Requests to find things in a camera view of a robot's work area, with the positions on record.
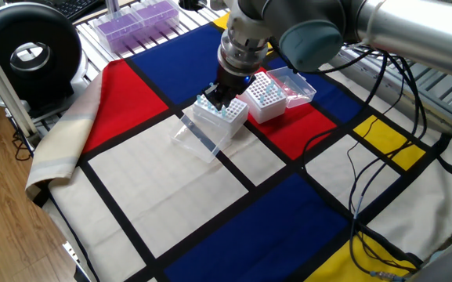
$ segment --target transparent plastic lid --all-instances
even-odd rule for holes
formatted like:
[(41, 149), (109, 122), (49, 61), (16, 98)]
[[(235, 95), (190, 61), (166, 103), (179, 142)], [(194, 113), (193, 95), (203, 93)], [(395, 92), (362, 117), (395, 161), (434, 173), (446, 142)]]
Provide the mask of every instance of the transparent plastic lid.
[(132, 5), (132, 9), (142, 19), (144, 26), (152, 26), (164, 20), (179, 16), (179, 8), (173, 1), (148, 0)]
[(98, 30), (97, 34), (105, 37), (108, 42), (112, 42), (139, 30), (140, 19), (130, 12), (129, 9), (125, 9), (94, 20), (92, 23)]
[(230, 145), (229, 131), (199, 114), (189, 111), (170, 131), (172, 142), (210, 163)]
[(270, 70), (267, 74), (284, 90), (287, 108), (313, 101), (316, 90), (300, 74), (294, 74), (288, 67)]

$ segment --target purple tip box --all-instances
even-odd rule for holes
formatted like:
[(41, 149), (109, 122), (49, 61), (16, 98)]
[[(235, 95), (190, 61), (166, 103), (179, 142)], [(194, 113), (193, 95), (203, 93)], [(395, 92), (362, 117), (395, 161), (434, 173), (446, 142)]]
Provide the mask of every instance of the purple tip box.
[(159, 38), (179, 25), (179, 8), (166, 0), (148, 0), (93, 21), (100, 43), (111, 52), (123, 52), (136, 40)]
[(165, 32), (179, 25), (179, 8), (173, 2), (145, 1), (132, 5), (135, 14), (141, 18), (144, 37), (160, 37)]
[(111, 52), (127, 50), (126, 46), (135, 42), (132, 34), (136, 34), (142, 28), (140, 18), (133, 15), (130, 9), (101, 16), (93, 21), (93, 25), (100, 43)]

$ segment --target black round device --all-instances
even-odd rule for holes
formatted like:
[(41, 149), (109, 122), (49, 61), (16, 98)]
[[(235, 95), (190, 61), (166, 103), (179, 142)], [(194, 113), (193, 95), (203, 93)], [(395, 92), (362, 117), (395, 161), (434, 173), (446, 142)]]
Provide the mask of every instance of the black round device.
[(32, 110), (73, 93), (71, 79), (80, 59), (78, 33), (55, 9), (33, 2), (0, 7), (0, 65)]

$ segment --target table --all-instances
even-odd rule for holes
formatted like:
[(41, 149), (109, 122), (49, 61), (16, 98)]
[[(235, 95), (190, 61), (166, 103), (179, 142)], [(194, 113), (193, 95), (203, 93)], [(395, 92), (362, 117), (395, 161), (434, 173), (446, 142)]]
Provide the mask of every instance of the table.
[[(311, 104), (262, 125), (249, 118), (211, 164), (174, 146), (168, 131), (214, 79), (220, 34), (205, 25), (109, 63), (37, 148), (27, 195), (79, 250), (90, 278), (369, 279), (349, 260), (342, 206), (353, 180), (345, 152), (356, 141), (357, 170), (376, 157), (387, 164), (363, 200), (363, 223), (419, 259), (451, 235), (452, 175), (436, 158), (452, 164), (452, 139), (428, 130), (418, 140), (401, 113), (381, 114), (380, 99), (355, 117), (368, 93), (341, 74), (306, 76), (317, 90)], [(263, 70), (282, 64), (271, 56)], [(348, 122), (309, 148), (305, 175), (307, 139)], [(384, 156), (405, 139), (415, 145)], [(405, 259), (370, 240), (386, 258)]]

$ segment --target wooden floor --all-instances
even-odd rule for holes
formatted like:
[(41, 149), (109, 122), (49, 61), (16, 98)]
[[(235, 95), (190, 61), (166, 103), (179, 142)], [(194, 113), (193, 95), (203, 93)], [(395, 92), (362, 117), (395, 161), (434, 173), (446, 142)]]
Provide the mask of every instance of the wooden floor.
[(0, 108), (0, 282), (74, 281), (63, 235), (24, 194), (31, 161), (16, 161), (13, 127)]

